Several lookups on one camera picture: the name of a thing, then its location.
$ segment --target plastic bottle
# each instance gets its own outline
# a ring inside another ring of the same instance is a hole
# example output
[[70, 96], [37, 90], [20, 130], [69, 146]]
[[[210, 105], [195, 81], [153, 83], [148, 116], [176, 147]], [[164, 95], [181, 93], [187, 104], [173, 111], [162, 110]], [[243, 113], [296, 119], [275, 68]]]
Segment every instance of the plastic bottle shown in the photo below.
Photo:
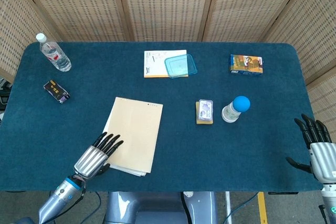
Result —
[[40, 51], [55, 68], [63, 72], [70, 70], [71, 62], [56, 42], [47, 40], [44, 34], [37, 34], [36, 39], [40, 42]]
[[236, 97], [232, 103], [222, 109], [222, 118], [225, 122], [236, 122], [242, 112], [250, 108], [250, 100], [245, 96]]

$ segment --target blue ball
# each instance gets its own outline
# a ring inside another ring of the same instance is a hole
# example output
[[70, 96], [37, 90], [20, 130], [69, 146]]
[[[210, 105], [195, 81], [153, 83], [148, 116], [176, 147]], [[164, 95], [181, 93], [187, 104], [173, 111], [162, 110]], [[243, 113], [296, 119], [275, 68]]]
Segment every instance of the blue ball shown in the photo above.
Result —
[[238, 112], [246, 112], [250, 108], [250, 100], [240, 95], [233, 100], [233, 108]]

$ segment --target stack of paper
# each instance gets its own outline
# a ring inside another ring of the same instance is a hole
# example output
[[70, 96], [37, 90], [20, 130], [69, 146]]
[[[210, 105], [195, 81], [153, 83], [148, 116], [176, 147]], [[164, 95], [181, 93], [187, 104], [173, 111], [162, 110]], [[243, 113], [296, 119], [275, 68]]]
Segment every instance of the stack of paper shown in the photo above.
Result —
[[108, 159], [112, 168], [137, 176], [151, 172], [162, 108], [162, 104], [115, 98], [104, 131], [120, 134], [124, 143]]
[[145, 78], [169, 77], [164, 60], [186, 54], [187, 50], [145, 51], [143, 76]]

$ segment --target blue cable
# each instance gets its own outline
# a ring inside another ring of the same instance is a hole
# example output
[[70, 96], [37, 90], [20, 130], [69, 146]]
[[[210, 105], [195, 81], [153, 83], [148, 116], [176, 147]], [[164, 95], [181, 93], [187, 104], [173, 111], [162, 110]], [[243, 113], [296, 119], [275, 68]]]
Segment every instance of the blue cable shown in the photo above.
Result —
[[259, 192], [257, 192], [256, 194], [254, 194], [251, 198], [249, 198], [247, 201], [245, 201], [244, 203], [242, 203], [241, 205], [239, 205], [238, 207], [236, 207], [233, 211], [230, 212], [230, 214], [228, 216], [226, 216], [226, 218], [223, 221], [223, 224], [225, 224], [225, 222], [227, 221], [227, 219], [233, 215], [236, 211], [238, 211], [240, 208], [245, 207], [248, 203], [250, 203], [257, 195]]
[[97, 193], [96, 191], [95, 191], [95, 193], [97, 194], [97, 196], [98, 196], [98, 198], [99, 198], [99, 206], [98, 206], [92, 213], [90, 213], [89, 215], [87, 215], [87, 216], [85, 217], [85, 219], [84, 219], [80, 224], [83, 224], [86, 220], [88, 220], [93, 214], [95, 214], [95, 212], [98, 211], [98, 209], [99, 209], [100, 206], [101, 206], [101, 198], [100, 198], [100, 195], [99, 195], [99, 193]]

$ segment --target small black box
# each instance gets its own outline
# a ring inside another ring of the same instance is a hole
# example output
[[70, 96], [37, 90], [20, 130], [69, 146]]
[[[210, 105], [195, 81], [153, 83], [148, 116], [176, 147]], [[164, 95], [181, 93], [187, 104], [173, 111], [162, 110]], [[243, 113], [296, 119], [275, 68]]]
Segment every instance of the small black box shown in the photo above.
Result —
[[69, 93], [54, 80], [48, 81], [43, 87], [60, 103], [63, 103], [70, 98]]

